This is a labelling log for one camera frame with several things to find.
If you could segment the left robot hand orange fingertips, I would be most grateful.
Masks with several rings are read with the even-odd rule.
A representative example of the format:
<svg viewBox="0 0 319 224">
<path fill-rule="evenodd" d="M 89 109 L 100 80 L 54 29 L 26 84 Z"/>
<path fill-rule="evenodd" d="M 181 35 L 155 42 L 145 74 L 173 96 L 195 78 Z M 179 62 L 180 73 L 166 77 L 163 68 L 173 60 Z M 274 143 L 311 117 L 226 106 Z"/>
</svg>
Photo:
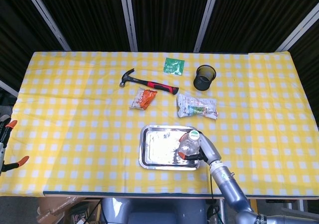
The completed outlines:
<svg viewBox="0 0 319 224">
<path fill-rule="evenodd" d="M 11 121 L 11 117 L 7 114 L 4 114 L 0 117 L 0 173 L 19 168 L 29 159 L 29 156 L 25 156 L 20 161 L 15 163 L 5 164 L 4 162 L 5 151 L 10 138 L 10 133 L 16 124 L 17 120 Z"/>
</svg>

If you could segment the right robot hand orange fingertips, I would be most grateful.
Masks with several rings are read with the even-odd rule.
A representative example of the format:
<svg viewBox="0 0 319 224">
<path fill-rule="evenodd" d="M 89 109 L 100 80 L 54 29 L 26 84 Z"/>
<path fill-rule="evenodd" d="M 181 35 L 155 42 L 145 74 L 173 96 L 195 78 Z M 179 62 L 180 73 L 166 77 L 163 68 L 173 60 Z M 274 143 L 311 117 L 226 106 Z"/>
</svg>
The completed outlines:
<svg viewBox="0 0 319 224">
<path fill-rule="evenodd" d="M 208 165 L 221 161 L 221 156 L 214 144 L 198 130 L 184 134 L 179 142 L 177 153 L 182 160 L 204 160 Z"/>
</svg>

